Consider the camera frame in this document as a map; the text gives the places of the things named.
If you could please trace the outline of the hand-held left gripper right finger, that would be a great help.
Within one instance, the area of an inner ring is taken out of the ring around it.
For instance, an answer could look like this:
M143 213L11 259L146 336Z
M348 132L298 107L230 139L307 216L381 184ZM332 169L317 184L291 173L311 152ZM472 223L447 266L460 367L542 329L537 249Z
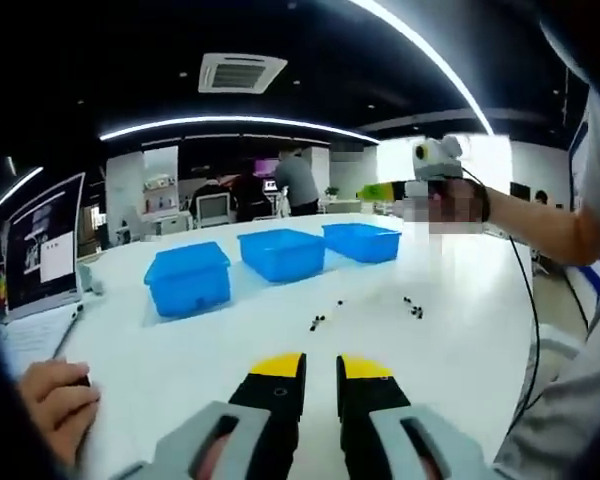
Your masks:
M411 403L380 363L336 359L340 447L351 479L500 479L476 441Z

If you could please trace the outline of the person's right hand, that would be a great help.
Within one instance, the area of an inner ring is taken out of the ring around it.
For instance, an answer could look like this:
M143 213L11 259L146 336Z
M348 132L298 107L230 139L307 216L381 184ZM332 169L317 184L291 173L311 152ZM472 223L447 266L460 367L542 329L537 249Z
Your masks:
M481 183L450 177L428 183L431 223L485 223L490 213L487 189Z

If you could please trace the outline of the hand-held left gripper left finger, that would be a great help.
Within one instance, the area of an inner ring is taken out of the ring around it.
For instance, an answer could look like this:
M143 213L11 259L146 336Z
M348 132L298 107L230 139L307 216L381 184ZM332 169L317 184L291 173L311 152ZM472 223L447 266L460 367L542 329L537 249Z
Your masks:
M117 479L285 479L299 442L306 355L286 353L251 368L226 402L213 401Z

